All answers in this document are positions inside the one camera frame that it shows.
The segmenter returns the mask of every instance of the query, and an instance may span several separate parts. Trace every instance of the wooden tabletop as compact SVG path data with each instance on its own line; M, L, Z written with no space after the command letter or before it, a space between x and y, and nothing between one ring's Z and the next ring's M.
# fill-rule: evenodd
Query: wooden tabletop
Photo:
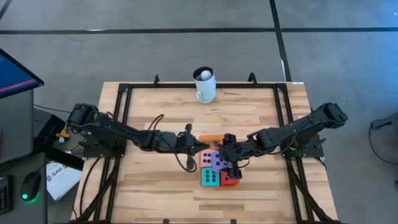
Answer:
M100 110L113 112L118 85L117 82L104 83ZM310 106L305 86L296 83L287 83L287 86L294 119L307 115ZM282 92L280 98L286 122ZM178 133L187 123L192 123L196 137L233 133L238 141L245 141L249 133L279 127L273 91L265 88L220 88L209 104L197 101L194 88L133 90L128 125L146 129L162 113L165 117L157 129ZM180 158L185 163L186 156ZM81 183L94 161L85 162ZM83 210L98 191L103 161L97 163L90 175ZM315 159L305 158L303 162L310 193L326 214L337 218L325 168ZM167 218L171 223L229 223L231 219L237 219L238 223L295 223L284 158L280 155L253 157L242 173L238 187L204 188L200 185L199 170L193 174L185 172L174 155L144 152L128 141L126 155L121 160L112 222L160 223ZM75 201L76 211L82 185ZM104 198L101 218L105 216L108 196ZM301 207L306 218L302 201Z

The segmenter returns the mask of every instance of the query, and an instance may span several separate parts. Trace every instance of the concrete floor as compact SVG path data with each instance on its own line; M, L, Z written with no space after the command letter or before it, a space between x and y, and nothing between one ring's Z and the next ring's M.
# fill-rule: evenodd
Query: concrete floor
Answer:
M398 2L276 0L282 28L398 27ZM12 0L0 30L273 27L263 0ZM313 107L337 102L349 116L325 130L326 164L338 216L346 223L396 223L398 167L369 146L372 120L398 111L397 32L283 33L293 81ZM0 47L42 78L35 103L70 110L97 104L106 81L191 80L202 65L218 80L283 81L275 34L0 35ZM65 119L62 113L55 113ZM380 155L398 162L397 133L373 132ZM76 189L49 202L49 223L70 218Z

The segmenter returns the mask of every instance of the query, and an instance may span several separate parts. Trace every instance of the mug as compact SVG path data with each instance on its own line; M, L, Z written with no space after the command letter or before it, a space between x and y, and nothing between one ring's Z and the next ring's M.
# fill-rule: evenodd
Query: mug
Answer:
M201 73L203 71L209 71L211 73L210 78L206 80L201 79ZM193 79L197 86L197 99L201 103L210 103L216 96L216 77L214 71L210 67L200 67L193 72Z

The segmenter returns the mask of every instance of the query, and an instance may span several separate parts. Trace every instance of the red dice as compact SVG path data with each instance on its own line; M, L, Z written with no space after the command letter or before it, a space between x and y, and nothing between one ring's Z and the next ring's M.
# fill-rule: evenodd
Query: red dice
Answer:
M236 186L239 184L239 179L229 178L228 174L224 171L221 171L220 179L221 186Z

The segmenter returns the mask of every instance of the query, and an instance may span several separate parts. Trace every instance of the monitor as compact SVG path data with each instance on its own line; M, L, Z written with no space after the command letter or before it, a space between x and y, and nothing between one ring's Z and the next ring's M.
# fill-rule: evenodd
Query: monitor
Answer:
M44 82L0 49L0 98L44 85Z

